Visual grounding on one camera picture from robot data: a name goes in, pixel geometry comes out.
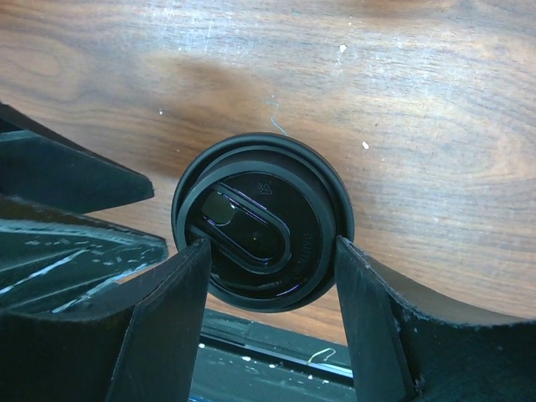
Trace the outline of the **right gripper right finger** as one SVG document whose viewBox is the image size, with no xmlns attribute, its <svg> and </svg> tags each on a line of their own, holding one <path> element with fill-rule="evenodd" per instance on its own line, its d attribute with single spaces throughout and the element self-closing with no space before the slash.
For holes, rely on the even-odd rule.
<svg viewBox="0 0 536 402">
<path fill-rule="evenodd" d="M 334 270 L 358 400 L 534 400 L 534 320 L 445 296 L 343 237 Z"/>
</svg>

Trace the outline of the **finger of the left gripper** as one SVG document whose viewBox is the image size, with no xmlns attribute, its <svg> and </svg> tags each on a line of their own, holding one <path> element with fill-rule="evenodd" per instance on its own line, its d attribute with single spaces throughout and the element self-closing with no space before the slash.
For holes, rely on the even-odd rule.
<svg viewBox="0 0 536 402">
<path fill-rule="evenodd" d="M 150 179 L 1 104 L 1 195 L 75 214 L 154 196 Z"/>
<path fill-rule="evenodd" d="M 84 215 L 1 199 L 1 308 L 62 312 L 168 257 L 165 239 Z"/>
</svg>

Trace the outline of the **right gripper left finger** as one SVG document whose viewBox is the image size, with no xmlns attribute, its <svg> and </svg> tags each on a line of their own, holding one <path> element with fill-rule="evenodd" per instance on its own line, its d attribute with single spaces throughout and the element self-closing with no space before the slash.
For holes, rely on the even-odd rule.
<svg viewBox="0 0 536 402">
<path fill-rule="evenodd" d="M 199 240 L 66 312 L 2 310 L 2 400 L 187 400 L 210 268 Z"/>
</svg>

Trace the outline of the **black plastic cup lid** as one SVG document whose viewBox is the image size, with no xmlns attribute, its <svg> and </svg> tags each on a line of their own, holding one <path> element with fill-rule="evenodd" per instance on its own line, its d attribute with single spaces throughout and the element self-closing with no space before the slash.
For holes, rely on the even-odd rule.
<svg viewBox="0 0 536 402">
<path fill-rule="evenodd" d="M 269 132 L 229 137 L 192 160 L 171 223 L 179 249 L 209 241 L 209 292 L 252 312 L 288 312 L 322 297 L 334 285 L 337 238 L 354 237 L 336 170 L 306 144 Z"/>
</svg>

